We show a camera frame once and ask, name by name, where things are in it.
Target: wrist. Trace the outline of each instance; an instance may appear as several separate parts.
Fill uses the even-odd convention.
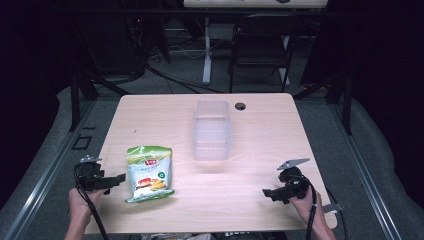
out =
[[[314,219],[312,231],[319,240],[336,239],[333,230],[328,227],[324,216]]]
[[[85,228],[90,223],[91,211],[80,209],[79,211],[71,212],[68,232],[65,239],[83,239]]]

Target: metal rail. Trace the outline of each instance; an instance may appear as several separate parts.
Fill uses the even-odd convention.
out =
[[[386,238],[401,240],[402,237],[400,236],[399,231],[397,230],[392,220],[392,217],[390,216],[386,204],[384,203],[384,200],[381,197],[377,186],[375,185],[371,174],[368,171],[368,168],[364,162],[364,159],[362,158],[359,149],[355,144],[353,137],[346,133],[343,123],[342,121],[340,121],[340,109],[337,107],[336,104],[329,104],[329,107],[333,117],[336,118],[335,122],[337,124],[337,127],[340,129],[340,132],[343,133],[344,139],[347,145],[349,146],[350,151],[352,152],[353,158],[355,160],[354,163],[356,172],[358,173],[359,179],[361,180],[362,185],[364,186],[364,190],[368,196],[368,199],[371,202],[371,206],[374,209],[375,215],[377,216],[378,221],[380,222],[381,228],[383,229]]]
[[[57,175],[59,174],[60,168],[63,165],[63,161],[68,153],[68,149],[72,147],[72,143],[78,138],[78,133],[89,116],[89,113],[94,108],[95,102],[88,101],[81,111],[81,121],[76,126],[73,132],[69,132],[66,136],[62,146],[60,147],[56,159],[51,161],[51,164],[47,166],[31,195],[28,197],[25,205],[22,207],[21,212],[16,217],[12,226],[5,236],[5,240],[9,239],[24,239],[25,232],[30,226],[34,219],[38,209],[43,203],[50,187],[54,183]]]

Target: chip bag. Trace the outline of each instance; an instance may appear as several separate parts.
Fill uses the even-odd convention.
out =
[[[127,150],[128,172],[133,197],[126,202],[164,198],[175,191],[171,183],[172,149],[160,146],[137,146]]]

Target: gray carpet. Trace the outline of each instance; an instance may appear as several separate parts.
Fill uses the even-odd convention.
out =
[[[301,39],[296,47],[293,68],[289,75],[291,84],[286,89],[291,94],[302,89],[299,81],[312,43],[311,39]],[[174,78],[180,77],[180,81],[189,81],[202,86],[204,56],[200,55],[201,52],[190,52],[190,57],[188,57],[186,55],[188,53],[181,51],[171,53],[171,64],[166,63],[160,56],[149,60],[149,64],[152,68],[172,75]],[[212,83],[207,87],[227,92],[229,78],[227,68],[228,49],[225,42],[220,42],[213,51]],[[266,81],[274,86],[249,84],[261,77],[267,78]],[[115,76],[109,79],[117,80],[119,77]],[[238,69],[236,81],[243,84],[237,85],[234,89],[235,92],[278,92],[280,89],[276,84],[278,83],[278,74],[269,76],[269,71]],[[134,94],[193,93],[190,89],[174,82],[167,82],[149,71],[146,71],[140,79],[119,84],[119,86]],[[213,93],[203,87],[193,88],[200,93]],[[58,95],[61,100],[61,108],[55,124],[21,184],[1,210],[1,239],[4,239],[8,233],[10,234],[9,229],[18,218],[25,202],[37,186],[37,182],[42,179],[46,169],[51,165],[51,161],[54,161],[59,155],[63,155],[63,162],[59,166],[58,174],[50,181],[51,185],[47,195],[41,199],[41,204],[34,210],[36,214],[30,219],[27,228],[25,227],[23,238],[63,238],[68,224],[68,217],[65,215],[68,209],[67,193],[74,186],[73,165],[82,156],[98,155],[119,101],[117,94],[109,89],[103,86],[97,86],[97,89],[101,95],[100,98],[87,110],[87,118],[81,123],[79,130],[73,135],[71,134],[72,136],[68,133],[71,124],[70,91],[65,89]],[[363,183],[358,177],[355,157],[346,143],[343,130],[338,127],[337,121],[340,120],[334,117],[333,106],[328,106],[322,99],[324,94],[325,91],[321,90],[308,99],[297,100],[296,106],[324,183],[345,207],[343,212],[349,238],[390,239],[385,235],[373,205],[364,190]],[[81,103],[84,105],[86,101],[81,99]],[[352,108],[352,131],[352,139],[360,150],[372,180],[378,187],[402,239],[424,239],[424,234],[420,230],[424,227],[423,209],[405,195],[401,183],[393,173],[393,156],[390,148],[366,111],[355,101]],[[78,135],[91,137],[86,150],[72,150]],[[338,239],[344,239],[340,215],[338,215],[338,223],[334,231]],[[289,239],[304,239],[305,231],[289,231],[287,235]],[[112,235],[111,239],[129,239],[130,237],[138,239],[136,235]],[[101,237],[90,236],[87,239],[101,239]]]

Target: dark background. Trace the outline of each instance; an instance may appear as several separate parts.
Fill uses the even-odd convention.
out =
[[[374,4],[331,0],[328,11],[363,12]],[[66,23],[59,18],[52,26],[36,1],[2,1],[1,5],[2,207],[52,126],[59,107],[56,94],[70,85],[75,60],[86,69],[95,71],[96,66],[78,41],[58,36],[57,26],[65,26],[63,33],[69,33]],[[395,172],[407,193],[424,208],[420,193],[424,185],[424,8],[419,1],[383,7],[379,16],[384,21],[374,19],[383,24],[374,29],[378,34],[370,36],[372,44],[356,69],[353,95],[387,138]],[[357,24],[323,22],[302,82],[323,81],[340,71],[352,57],[363,29]]]

